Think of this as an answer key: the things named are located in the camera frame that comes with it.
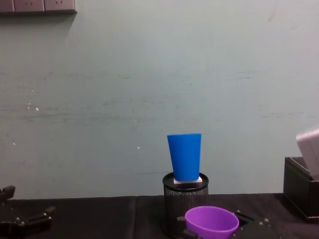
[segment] blue cup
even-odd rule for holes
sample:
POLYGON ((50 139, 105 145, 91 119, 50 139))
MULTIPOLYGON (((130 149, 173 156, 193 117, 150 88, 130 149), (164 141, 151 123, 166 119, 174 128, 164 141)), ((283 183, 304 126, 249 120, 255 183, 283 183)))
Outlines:
POLYGON ((200 133, 171 134, 167 136, 174 178, 194 181, 199 178, 200 133))

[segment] table surface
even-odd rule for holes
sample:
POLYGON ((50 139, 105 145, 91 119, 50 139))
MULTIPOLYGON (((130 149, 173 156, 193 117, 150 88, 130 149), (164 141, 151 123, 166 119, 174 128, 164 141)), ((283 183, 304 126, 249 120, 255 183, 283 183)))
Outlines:
MULTIPOLYGON (((13 200, 27 215, 56 207, 51 230, 28 239, 168 239, 161 229, 163 196, 13 200)), ((210 195, 210 204, 268 218, 287 239, 318 239, 319 224, 307 224, 282 194, 210 195)))

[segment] wall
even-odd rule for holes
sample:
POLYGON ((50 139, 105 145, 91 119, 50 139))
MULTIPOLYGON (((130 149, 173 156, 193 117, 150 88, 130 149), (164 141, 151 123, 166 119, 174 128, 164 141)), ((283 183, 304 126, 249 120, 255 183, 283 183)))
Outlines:
POLYGON ((210 193, 281 192, 319 112, 315 0, 91 0, 0 18, 0 187, 162 194, 166 135, 202 132, 210 193))

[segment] wall socket panel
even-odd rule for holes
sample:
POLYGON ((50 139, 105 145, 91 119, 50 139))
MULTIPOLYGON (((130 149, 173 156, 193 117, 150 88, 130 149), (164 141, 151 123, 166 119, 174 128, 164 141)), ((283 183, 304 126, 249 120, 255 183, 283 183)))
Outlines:
POLYGON ((14 0, 15 12, 44 12, 44 0, 14 0))
POLYGON ((13 0, 0 0, 0 13, 14 12, 13 0))
POLYGON ((44 0, 45 11, 75 12, 75 0, 44 0))

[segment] purple silicone cup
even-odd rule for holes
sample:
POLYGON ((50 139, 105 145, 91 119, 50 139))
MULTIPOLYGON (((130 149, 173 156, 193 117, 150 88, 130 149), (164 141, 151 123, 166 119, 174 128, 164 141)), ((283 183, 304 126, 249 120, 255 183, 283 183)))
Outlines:
POLYGON ((203 239, 228 239, 238 229, 238 218, 228 210, 203 206, 188 210, 186 227, 203 239))

